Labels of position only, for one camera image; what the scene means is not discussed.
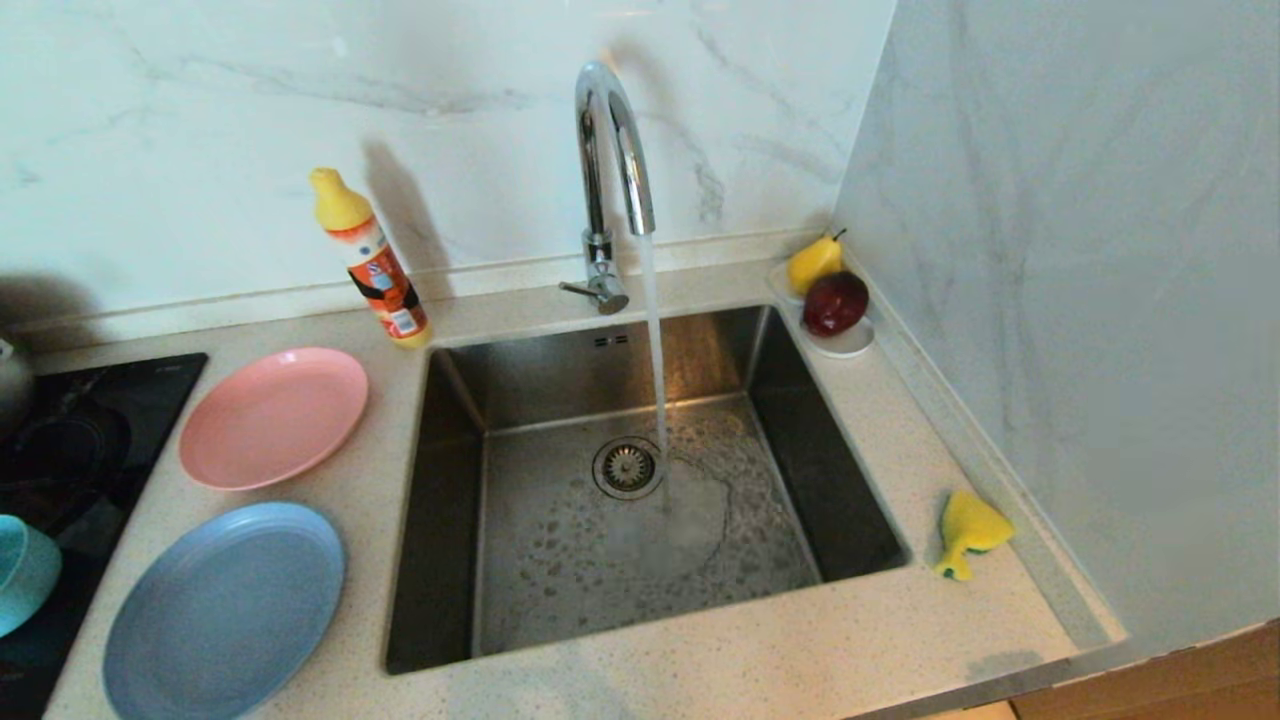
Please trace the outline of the orange dish soap bottle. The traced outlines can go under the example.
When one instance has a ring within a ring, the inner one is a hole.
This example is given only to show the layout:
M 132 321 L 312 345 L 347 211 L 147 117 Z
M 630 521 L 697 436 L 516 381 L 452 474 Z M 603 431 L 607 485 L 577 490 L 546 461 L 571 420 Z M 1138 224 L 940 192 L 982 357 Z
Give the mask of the orange dish soap bottle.
M 349 279 L 384 332 L 402 347 L 426 346 L 430 320 L 370 201 L 333 168 L 312 169 L 308 182 L 319 225 L 335 242 Z

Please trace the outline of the yellow sponge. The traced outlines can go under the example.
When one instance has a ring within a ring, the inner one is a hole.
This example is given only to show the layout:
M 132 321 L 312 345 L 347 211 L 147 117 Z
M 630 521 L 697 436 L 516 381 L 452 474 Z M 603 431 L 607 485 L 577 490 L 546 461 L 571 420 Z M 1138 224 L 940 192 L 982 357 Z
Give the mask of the yellow sponge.
M 969 582 L 973 570 L 969 553 L 988 553 L 1015 536 L 1014 524 L 980 496 L 966 489 L 954 491 L 940 519 L 943 550 L 934 573 L 956 582 Z

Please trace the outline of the teal cup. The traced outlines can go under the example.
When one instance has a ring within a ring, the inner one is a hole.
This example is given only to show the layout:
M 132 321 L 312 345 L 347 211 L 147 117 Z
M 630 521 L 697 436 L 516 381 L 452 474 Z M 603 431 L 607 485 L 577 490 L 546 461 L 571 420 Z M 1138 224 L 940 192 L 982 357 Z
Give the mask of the teal cup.
M 44 532 L 0 514 L 0 638 L 32 619 L 61 574 L 61 551 Z

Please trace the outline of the metal sink drain strainer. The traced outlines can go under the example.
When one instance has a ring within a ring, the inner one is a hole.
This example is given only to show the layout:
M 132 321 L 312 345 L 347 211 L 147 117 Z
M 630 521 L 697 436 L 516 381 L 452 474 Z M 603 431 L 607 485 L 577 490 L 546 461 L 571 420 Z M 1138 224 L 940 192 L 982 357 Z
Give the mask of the metal sink drain strainer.
M 607 496 L 622 501 L 645 498 L 667 478 L 660 448 L 641 436 L 622 436 L 605 442 L 591 461 L 591 478 Z

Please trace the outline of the stainless steel sink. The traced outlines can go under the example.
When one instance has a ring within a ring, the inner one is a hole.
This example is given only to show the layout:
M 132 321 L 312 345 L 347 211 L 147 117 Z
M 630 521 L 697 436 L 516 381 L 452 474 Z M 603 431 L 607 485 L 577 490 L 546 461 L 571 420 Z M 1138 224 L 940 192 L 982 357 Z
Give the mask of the stainless steel sink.
M 776 307 L 430 354 L 384 667 L 392 675 L 901 568 L 909 552 Z M 641 436 L 645 498 L 593 457 Z

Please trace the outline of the chrome gooseneck faucet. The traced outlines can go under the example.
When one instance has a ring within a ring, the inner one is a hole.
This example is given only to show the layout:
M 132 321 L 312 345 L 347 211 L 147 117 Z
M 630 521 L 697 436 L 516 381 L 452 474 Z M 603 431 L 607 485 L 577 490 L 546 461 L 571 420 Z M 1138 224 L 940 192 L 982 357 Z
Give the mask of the chrome gooseneck faucet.
M 603 61 L 585 64 L 575 83 L 575 131 L 586 204 L 588 224 L 581 233 L 586 282 L 559 283 L 559 288 L 589 299 L 602 315 L 628 305 L 614 261 L 613 232 L 605 223 L 602 188 L 602 145 L 614 150 L 631 234 L 648 237 L 657 224 L 649 168 L 628 95 L 612 68 Z

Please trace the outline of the yellow pear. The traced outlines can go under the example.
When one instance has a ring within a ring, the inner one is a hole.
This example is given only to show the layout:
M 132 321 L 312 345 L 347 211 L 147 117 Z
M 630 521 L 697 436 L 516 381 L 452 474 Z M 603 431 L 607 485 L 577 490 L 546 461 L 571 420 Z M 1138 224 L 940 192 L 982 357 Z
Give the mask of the yellow pear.
M 786 278 L 792 293 L 804 297 L 818 279 L 844 269 L 841 237 L 845 232 L 824 234 L 788 259 Z

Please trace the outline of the dark red apple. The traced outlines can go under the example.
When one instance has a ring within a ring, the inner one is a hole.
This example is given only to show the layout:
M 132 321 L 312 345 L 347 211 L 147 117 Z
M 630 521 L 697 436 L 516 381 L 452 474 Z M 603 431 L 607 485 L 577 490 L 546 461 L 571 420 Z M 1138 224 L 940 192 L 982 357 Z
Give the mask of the dark red apple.
M 815 337 L 835 337 L 858 324 L 869 305 L 870 290 L 863 278 L 851 272 L 832 273 L 810 286 L 801 324 Z

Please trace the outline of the small white dish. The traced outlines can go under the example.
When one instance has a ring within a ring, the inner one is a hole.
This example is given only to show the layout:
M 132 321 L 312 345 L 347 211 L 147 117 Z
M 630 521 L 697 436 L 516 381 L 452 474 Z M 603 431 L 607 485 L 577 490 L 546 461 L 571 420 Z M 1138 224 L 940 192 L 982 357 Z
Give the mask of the small white dish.
M 767 283 L 774 296 L 782 302 L 785 320 L 799 333 L 800 340 L 818 354 L 827 357 L 855 357 L 868 350 L 876 341 L 876 328 L 869 315 L 864 315 L 855 325 L 832 337 L 813 336 L 803 325 L 803 297 L 791 291 L 787 263 L 774 265 Z

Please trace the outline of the pink plate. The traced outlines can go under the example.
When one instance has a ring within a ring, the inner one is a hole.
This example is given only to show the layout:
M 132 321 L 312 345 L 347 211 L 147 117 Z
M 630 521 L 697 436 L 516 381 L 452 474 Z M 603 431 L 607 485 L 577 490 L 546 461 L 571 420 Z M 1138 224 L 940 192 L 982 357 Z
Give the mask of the pink plate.
M 288 348 L 218 383 L 180 433 L 187 474 L 219 491 L 247 491 L 297 477 L 329 459 L 369 404 L 361 361 L 328 347 Z

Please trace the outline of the blue plate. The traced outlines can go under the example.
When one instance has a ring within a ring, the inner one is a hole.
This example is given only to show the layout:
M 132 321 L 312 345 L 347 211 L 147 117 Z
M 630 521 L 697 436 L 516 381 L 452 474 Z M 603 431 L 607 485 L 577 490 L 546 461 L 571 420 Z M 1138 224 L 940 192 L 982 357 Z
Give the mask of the blue plate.
M 262 502 L 196 527 L 129 592 L 102 661 L 123 720 L 237 720 L 320 644 L 346 579 L 339 532 L 302 503 Z

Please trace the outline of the black glass cooktop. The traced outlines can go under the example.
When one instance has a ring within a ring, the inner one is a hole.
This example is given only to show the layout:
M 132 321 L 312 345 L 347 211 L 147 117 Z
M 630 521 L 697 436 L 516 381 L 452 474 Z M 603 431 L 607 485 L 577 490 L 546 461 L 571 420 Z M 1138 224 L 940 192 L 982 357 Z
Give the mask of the black glass cooktop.
M 183 354 L 37 375 L 0 441 L 0 515 L 61 552 L 42 607 L 0 637 L 0 720 L 40 720 L 123 530 L 209 357 Z

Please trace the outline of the wooden cabinet panel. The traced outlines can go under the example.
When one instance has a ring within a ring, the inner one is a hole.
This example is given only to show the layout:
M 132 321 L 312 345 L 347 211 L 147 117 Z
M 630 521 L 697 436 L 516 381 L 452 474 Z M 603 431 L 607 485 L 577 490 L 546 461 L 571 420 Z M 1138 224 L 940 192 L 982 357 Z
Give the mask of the wooden cabinet panel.
M 1280 619 L 1011 705 L 1018 720 L 1280 720 Z

